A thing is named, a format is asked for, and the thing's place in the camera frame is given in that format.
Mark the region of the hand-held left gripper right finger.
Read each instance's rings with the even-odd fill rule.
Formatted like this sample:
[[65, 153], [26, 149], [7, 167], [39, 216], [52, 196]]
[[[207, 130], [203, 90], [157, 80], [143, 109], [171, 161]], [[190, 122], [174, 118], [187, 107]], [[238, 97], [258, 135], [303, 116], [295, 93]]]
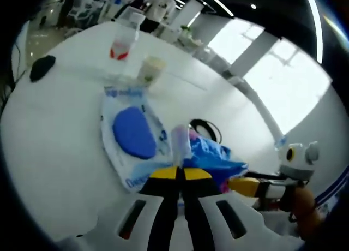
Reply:
[[183, 168], [181, 190], [194, 250], [300, 250], [304, 244], [268, 228], [236, 193], [220, 193], [202, 169]]

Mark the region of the person's right hand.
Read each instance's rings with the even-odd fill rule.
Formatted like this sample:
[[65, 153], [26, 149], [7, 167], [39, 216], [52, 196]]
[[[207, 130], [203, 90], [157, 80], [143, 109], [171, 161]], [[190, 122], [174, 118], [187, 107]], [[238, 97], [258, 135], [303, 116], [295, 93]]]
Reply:
[[296, 219], [298, 233], [303, 240], [309, 238], [322, 223], [316, 209], [315, 197], [306, 187], [297, 187], [294, 190], [291, 211]]

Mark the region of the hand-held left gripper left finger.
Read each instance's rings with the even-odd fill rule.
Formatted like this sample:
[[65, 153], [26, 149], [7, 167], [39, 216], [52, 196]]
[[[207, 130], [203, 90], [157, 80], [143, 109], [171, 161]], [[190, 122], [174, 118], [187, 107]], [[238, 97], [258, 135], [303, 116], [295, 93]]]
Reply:
[[98, 215], [96, 226], [76, 237], [75, 250], [168, 250], [177, 218], [180, 169], [157, 169], [142, 189]]

